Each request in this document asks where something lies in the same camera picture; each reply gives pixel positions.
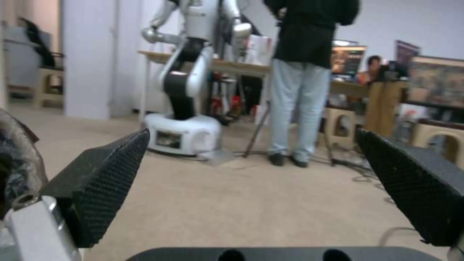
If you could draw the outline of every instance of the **humanoid robot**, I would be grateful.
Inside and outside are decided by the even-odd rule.
[[[180,35],[158,32],[170,14],[179,9],[185,18]],[[148,148],[157,152],[196,156],[219,150],[220,123],[211,117],[197,115],[194,98],[200,93],[210,73],[210,66],[223,33],[228,32],[232,53],[239,56],[246,47],[251,25],[242,23],[237,0],[164,0],[162,9],[142,36],[150,43],[176,44],[177,48],[163,67],[157,85],[167,94],[172,115],[150,114],[144,125],[150,130]],[[186,72],[184,65],[193,63]]]

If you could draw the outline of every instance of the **man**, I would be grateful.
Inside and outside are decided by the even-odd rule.
[[[358,75],[359,83],[366,85],[375,81],[379,77],[382,58],[378,55],[371,56],[367,59],[367,71],[360,72]]]
[[[269,160],[283,166],[290,118],[298,100],[298,142],[290,157],[302,168],[314,151],[330,82],[330,56],[337,24],[351,25],[359,0],[264,0],[282,20],[271,76]]]

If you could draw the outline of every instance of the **black jacket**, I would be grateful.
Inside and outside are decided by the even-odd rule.
[[[360,9],[360,0],[264,0],[282,21],[274,58],[287,62],[312,63],[330,68],[336,25],[351,25]]]

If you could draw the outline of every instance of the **wall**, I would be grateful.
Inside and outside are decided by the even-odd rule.
[[[157,44],[150,44],[143,39],[140,35],[140,31],[143,28],[149,26],[150,21],[152,20],[154,14],[161,8],[162,1],[158,0],[142,0],[142,13],[141,13],[141,20],[139,24],[139,28],[135,31],[137,34],[137,39],[139,40],[138,43],[138,50],[144,51],[154,51],[154,52],[164,52],[167,49],[162,43]],[[171,33],[177,34],[180,32],[181,20],[179,11],[175,11],[171,14],[168,22],[160,28],[162,33]],[[133,108],[139,109],[140,108],[140,92],[143,86],[145,85],[145,71],[146,71],[146,60],[145,57],[141,54],[137,54],[137,62],[136,62],[136,82],[135,82],[135,89],[133,92]],[[151,82],[154,82],[154,78],[159,73],[160,69],[162,68],[161,65],[151,64],[151,75],[150,79]],[[164,109],[164,97],[165,94],[159,91],[157,86],[150,86],[148,89],[147,94],[147,110],[148,111],[157,111],[161,112]]]
[[[262,0],[252,0],[245,14],[262,31],[275,37],[274,18]],[[368,55],[394,58],[395,40],[423,48],[428,56],[464,59],[463,0],[362,0],[356,24],[340,27],[338,39],[368,46]]]
[[[132,112],[143,4],[143,0],[118,1],[120,7],[117,20],[115,78],[111,94],[113,117],[126,116]]]
[[[7,90],[6,90],[6,76],[5,76],[5,58],[3,51],[3,25],[1,21],[3,20],[4,13],[2,12],[4,8],[4,3],[0,2],[0,108],[7,110]]]
[[[61,51],[59,0],[27,0],[27,18],[52,35],[52,52]]]
[[[1,16],[2,20],[5,20],[9,26],[16,25],[16,0],[0,0],[1,2]]]
[[[114,0],[64,0],[66,116],[110,118],[115,47]]]

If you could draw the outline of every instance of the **wooden stool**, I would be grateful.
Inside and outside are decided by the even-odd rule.
[[[326,107],[326,119],[323,121],[323,132],[327,133],[329,145],[333,147],[337,144],[345,149],[352,150],[354,148],[354,134],[356,131],[356,114],[354,111],[345,108],[329,105]],[[341,117],[346,116],[350,120],[350,126],[348,127],[348,136],[341,137],[336,136],[337,123]],[[324,134],[319,134],[319,145],[324,142]]]
[[[43,106],[44,101],[55,101],[55,102],[63,102],[64,96],[63,94],[51,94],[47,93],[47,89],[50,87],[47,84],[48,78],[50,76],[57,76],[59,78],[64,79],[64,71],[57,70],[57,69],[49,69],[49,68],[39,68],[39,76],[37,79],[37,86],[35,88],[35,95],[34,95],[34,106],[36,108],[40,108]]]
[[[444,155],[450,161],[455,161],[456,165],[464,169],[464,124],[445,123],[430,119],[420,119],[414,127],[411,145],[415,147],[427,148],[430,139],[437,135],[446,135],[458,141],[455,160],[450,155]]]

